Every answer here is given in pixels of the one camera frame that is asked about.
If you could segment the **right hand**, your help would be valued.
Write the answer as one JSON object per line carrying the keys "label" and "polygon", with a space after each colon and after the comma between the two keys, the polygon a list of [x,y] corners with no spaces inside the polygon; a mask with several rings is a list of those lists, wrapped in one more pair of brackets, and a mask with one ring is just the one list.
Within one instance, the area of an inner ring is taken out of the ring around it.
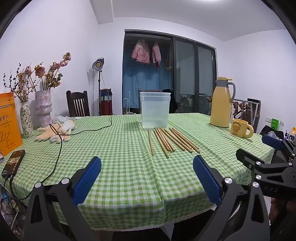
{"label": "right hand", "polygon": [[270,211],[269,211],[269,220],[272,222],[276,219],[276,217],[283,212],[284,210],[295,212],[296,203],[294,201],[282,201],[276,198],[271,198],[270,201]]}

